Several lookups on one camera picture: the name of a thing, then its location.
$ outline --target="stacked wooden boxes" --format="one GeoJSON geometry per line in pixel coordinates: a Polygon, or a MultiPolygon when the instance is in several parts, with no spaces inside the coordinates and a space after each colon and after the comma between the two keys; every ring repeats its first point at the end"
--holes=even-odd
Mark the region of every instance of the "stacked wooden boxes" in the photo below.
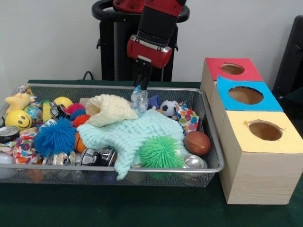
{"type": "Polygon", "coordinates": [[[287,204],[303,171],[303,140],[250,59],[206,58],[201,89],[220,137],[228,204],[287,204]]]}

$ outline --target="white wall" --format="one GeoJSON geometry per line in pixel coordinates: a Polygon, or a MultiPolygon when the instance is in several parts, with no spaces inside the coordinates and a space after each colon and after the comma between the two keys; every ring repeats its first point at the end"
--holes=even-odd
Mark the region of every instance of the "white wall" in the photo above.
{"type": "Polygon", "coordinates": [[[205,57],[249,57],[272,87],[302,0],[188,0],[175,81],[200,81],[205,57]]]}
{"type": "Polygon", "coordinates": [[[101,78],[94,2],[0,1],[0,56],[11,90],[29,79],[81,79],[86,70],[101,78]]]}
{"type": "MultiPolygon", "coordinates": [[[[1,96],[28,79],[101,76],[97,0],[0,1],[1,96]]],[[[188,0],[174,81],[200,81],[204,57],[250,57],[272,86],[302,0],[188,0]]]]}

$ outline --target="knitted cloth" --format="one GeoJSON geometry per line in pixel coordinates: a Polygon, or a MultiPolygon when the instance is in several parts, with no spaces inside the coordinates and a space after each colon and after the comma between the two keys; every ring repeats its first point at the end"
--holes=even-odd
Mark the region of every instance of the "knitted cloth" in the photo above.
{"type": "Polygon", "coordinates": [[[89,99],[86,103],[86,114],[91,116],[86,123],[96,127],[138,118],[130,102],[114,95],[100,95],[89,99]]]}
{"type": "Polygon", "coordinates": [[[123,179],[131,166],[141,163],[139,149],[149,138],[155,136],[175,138],[181,147],[181,154],[188,154],[183,143],[183,129],[179,123],[154,110],[146,111],[136,120],[125,120],[102,128],[84,124],[79,126],[77,131],[87,148],[113,147],[117,151],[115,163],[117,180],[123,179]]]}

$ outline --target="small basketball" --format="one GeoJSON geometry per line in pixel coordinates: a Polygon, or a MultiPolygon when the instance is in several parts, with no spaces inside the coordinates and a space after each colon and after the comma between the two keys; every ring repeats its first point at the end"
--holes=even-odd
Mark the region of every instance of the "small basketball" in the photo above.
{"type": "Polygon", "coordinates": [[[76,133],[76,143],[75,143],[75,151],[82,153],[86,147],[82,143],[82,139],[80,138],[79,132],[76,133]]]}
{"type": "Polygon", "coordinates": [[[209,152],[211,142],[205,133],[191,131],[185,137],[184,146],[190,153],[199,156],[209,152]]]}

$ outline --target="green table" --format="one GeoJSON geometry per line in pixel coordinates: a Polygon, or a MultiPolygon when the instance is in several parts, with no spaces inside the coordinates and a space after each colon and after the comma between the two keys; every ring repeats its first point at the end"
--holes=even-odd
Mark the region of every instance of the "green table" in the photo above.
{"type": "MultiPolygon", "coordinates": [[[[131,85],[109,81],[30,83],[131,85]]],[[[152,83],[199,87],[199,83],[152,83]]],[[[302,226],[303,177],[287,206],[227,205],[216,175],[207,188],[0,184],[1,226],[302,226]]]]}

